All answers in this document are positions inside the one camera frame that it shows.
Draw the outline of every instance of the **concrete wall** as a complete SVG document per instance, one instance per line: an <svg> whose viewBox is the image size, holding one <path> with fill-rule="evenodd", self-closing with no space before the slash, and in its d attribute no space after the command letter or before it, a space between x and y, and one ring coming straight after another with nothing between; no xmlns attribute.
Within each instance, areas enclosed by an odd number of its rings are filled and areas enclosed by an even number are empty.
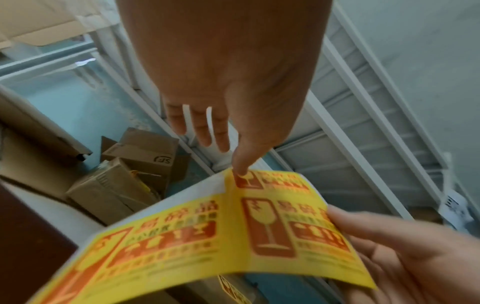
<svg viewBox="0 0 480 304"><path fill-rule="evenodd" d="M338 1L480 204L480 2Z"/></svg>

